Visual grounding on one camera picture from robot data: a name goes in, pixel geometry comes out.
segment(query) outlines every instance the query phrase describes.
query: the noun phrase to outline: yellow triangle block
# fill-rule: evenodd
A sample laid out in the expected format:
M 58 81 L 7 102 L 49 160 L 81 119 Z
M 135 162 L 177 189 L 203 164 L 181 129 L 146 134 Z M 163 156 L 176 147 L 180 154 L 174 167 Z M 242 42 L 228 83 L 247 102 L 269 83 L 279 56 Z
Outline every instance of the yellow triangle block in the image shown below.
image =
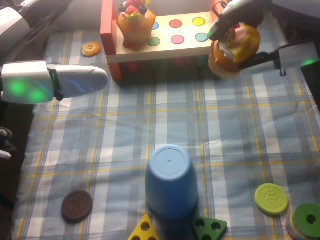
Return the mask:
M 149 216 L 143 216 L 128 240 L 159 240 Z

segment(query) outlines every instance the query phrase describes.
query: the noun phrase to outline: tablecloth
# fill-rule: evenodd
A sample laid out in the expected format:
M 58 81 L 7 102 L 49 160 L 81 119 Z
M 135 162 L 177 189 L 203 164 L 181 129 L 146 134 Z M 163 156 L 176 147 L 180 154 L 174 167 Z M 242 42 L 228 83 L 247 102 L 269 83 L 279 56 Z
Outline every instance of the tablecloth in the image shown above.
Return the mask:
M 261 51 L 285 38 L 272 17 L 259 28 Z M 56 32 L 45 59 L 105 69 L 106 56 L 85 58 L 81 46 L 98 31 Z M 163 64 L 150 83 L 119 86 L 39 104 L 29 134 L 14 211 L 13 239 L 126 240 L 149 214 L 160 240 L 193 240 L 189 225 L 159 220 L 145 201 L 150 154 L 185 148 L 198 178 L 198 214 L 227 221 L 226 240 L 290 239 L 285 221 L 298 205 L 320 203 L 320 115 L 300 69 L 213 80 L 208 69 Z M 263 214 L 255 191 L 275 183 L 289 207 Z M 86 190 L 91 215 L 79 224 L 61 216 L 64 197 Z

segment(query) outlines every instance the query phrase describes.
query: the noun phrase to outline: green triangle block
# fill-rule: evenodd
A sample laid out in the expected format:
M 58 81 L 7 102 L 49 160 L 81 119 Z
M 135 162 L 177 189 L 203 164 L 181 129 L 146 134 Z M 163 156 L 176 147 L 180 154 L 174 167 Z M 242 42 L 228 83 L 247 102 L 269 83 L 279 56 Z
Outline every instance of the green triangle block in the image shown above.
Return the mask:
M 227 231 L 228 223 L 217 219 L 197 217 L 192 227 L 198 240 L 219 240 Z

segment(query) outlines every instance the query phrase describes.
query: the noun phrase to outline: muffin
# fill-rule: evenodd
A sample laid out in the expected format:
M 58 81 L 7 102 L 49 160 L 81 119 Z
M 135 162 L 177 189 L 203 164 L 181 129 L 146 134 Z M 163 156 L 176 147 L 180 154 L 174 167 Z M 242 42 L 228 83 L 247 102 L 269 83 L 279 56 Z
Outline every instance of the muffin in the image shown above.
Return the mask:
M 120 5 L 116 23 L 124 44 L 142 45 L 150 38 L 156 16 L 147 8 L 149 3 L 149 0 L 128 0 Z
M 254 27 L 241 24 L 238 28 L 231 29 L 221 43 L 215 41 L 211 45 L 211 71 L 221 78 L 235 77 L 240 71 L 241 63 L 257 53 L 260 41 L 260 34 Z M 231 57 L 226 56 L 220 44 L 228 48 Z

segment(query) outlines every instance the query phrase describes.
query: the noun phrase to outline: blueberry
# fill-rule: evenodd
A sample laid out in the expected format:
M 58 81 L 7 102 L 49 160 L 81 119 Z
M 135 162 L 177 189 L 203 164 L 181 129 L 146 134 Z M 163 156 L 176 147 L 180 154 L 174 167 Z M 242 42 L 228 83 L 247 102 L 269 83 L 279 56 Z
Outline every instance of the blueberry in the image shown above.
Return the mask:
M 140 12 L 141 14 L 146 14 L 147 11 L 148 11 L 147 6 L 140 6 L 140 7 L 139 7 L 139 12 Z
M 120 13 L 125 13 L 127 10 L 127 6 L 125 4 L 121 4 L 119 7 L 119 12 Z

